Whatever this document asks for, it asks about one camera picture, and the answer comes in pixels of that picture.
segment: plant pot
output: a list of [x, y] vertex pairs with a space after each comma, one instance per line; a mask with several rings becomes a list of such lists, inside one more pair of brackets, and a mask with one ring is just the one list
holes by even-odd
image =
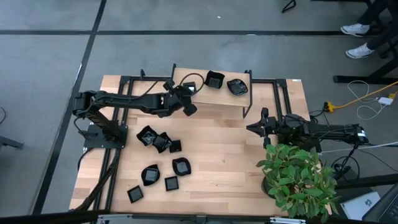
[[271, 189], [272, 187], [268, 184], [267, 181], [267, 177], [264, 177], [262, 182], [261, 182], [261, 189], [264, 193], [266, 193], [268, 195], [268, 197], [276, 199], [274, 195], [270, 195], [268, 194], [268, 191]]

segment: wooden tabletop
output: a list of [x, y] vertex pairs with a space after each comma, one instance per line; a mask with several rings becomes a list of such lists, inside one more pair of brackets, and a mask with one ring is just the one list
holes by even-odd
[[[105, 75], [101, 90], [116, 93], [120, 76]], [[134, 82], [133, 95], [145, 92], [153, 82]], [[158, 83], [150, 93], [163, 92]], [[292, 111], [309, 119], [307, 102], [300, 80], [287, 80]], [[186, 117], [182, 110], [172, 116], [158, 118], [139, 110], [129, 110], [127, 125], [129, 134], [121, 160], [114, 189], [112, 212], [177, 213], [208, 215], [286, 215], [275, 206], [275, 200], [261, 190], [264, 174], [256, 167], [265, 158], [262, 138], [247, 131], [246, 125], [260, 120], [262, 107], [269, 109], [269, 116], [276, 116], [274, 92], [271, 84], [253, 83], [253, 106], [245, 119], [235, 106], [195, 103], [198, 111]], [[280, 101], [285, 114], [282, 89]], [[102, 113], [111, 117], [113, 108], [103, 108]], [[182, 152], [159, 154], [154, 146], [145, 147], [136, 134], [147, 125], [158, 133], [167, 132], [172, 140], [181, 140]], [[273, 144], [275, 136], [270, 136]], [[76, 186], [70, 203], [75, 208], [93, 190], [98, 181], [104, 149], [94, 149], [82, 160]], [[165, 191], [164, 179], [174, 176], [172, 159], [187, 158], [192, 174], [178, 177], [179, 189]], [[157, 164], [160, 179], [144, 187], [141, 171]], [[144, 198], [131, 204], [127, 191], [141, 186]], [[101, 208], [108, 187], [104, 188]]]
[[[179, 85], [181, 80], [189, 73], [198, 73], [203, 76], [206, 80], [206, 76], [209, 70], [199, 70], [190, 68], [175, 68], [173, 81], [176, 85]], [[225, 75], [223, 80], [223, 85], [220, 89], [211, 88], [206, 85], [192, 97], [192, 102], [194, 103], [211, 103], [216, 105], [230, 105], [230, 106], [244, 106], [248, 107], [250, 105], [250, 74], [248, 73], [237, 73], [237, 72], [219, 72]], [[241, 96], [236, 96], [232, 94], [226, 82], [231, 81], [235, 78], [242, 80], [247, 88], [248, 93]], [[197, 75], [191, 75], [184, 80], [186, 82], [195, 82], [196, 88], [199, 88], [202, 84], [202, 79]]]

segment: yellow cable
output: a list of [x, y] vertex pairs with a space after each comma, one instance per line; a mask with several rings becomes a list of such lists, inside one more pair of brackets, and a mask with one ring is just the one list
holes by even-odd
[[378, 92], [380, 92], [380, 91], [385, 90], [386, 88], [392, 87], [392, 86], [395, 85], [395, 84], [398, 84], [398, 81], [396, 81], [396, 82], [394, 82], [393, 84], [390, 84], [390, 85], [388, 85], [388, 86], [385, 86], [385, 87], [381, 88], [380, 90], [376, 90], [376, 91], [374, 91], [374, 92], [372, 92], [372, 93], [369, 93], [369, 94], [367, 94], [367, 95], [364, 95], [364, 96], [362, 96], [362, 97], [359, 97], [358, 99], [353, 100], [353, 101], [351, 101], [351, 102], [349, 102], [349, 103], [346, 103], [346, 104], [344, 104], [344, 105], [342, 105], [342, 106], [334, 106], [333, 109], [344, 108], [344, 107], [346, 107], [346, 106], [348, 106], [348, 105], [351, 105], [351, 104], [353, 104], [353, 103], [355, 103], [355, 102], [357, 102], [357, 101], [359, 101], [359, 100], [362, 100], [363, 98], [365, 98], [365, 97], [367, 97], [367, 96], [373, 95], [373, 94], [375, 94], [375, 93], [378, 93]]

